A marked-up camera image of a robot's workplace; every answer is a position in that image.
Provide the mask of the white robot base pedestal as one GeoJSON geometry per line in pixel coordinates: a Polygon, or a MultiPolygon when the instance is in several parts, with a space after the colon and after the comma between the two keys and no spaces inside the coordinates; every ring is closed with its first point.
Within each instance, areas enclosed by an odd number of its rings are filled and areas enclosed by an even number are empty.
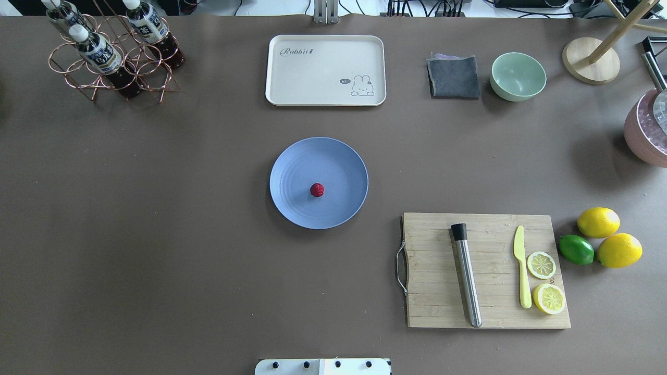
{"type": "Polygon", "coordinates": [[[255,374],[392,374],[386,358],[265,359],[255,374]]]}

